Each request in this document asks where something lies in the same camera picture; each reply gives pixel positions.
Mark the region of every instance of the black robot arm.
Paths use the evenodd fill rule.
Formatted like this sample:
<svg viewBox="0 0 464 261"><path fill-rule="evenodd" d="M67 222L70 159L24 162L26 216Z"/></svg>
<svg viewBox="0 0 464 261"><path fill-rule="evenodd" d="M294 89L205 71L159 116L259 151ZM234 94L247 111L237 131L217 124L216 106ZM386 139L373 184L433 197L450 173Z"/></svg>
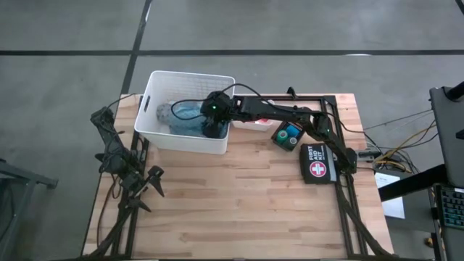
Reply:
<svg viewBox="0 0 464 261"><path fill-rule="evenodd" d="M316 141L324 142L336 155L336 164L343 173L356 173L357 155L346 148L333 132L332 122L324 112L306 107L289 107L269 104L256 96L235 96L222 91L213 91L202 104L200 112L207 117L203 134L210 138L219 135L220 123L231 120L255 121L259 119L280 120L297 123Z"/></svg>

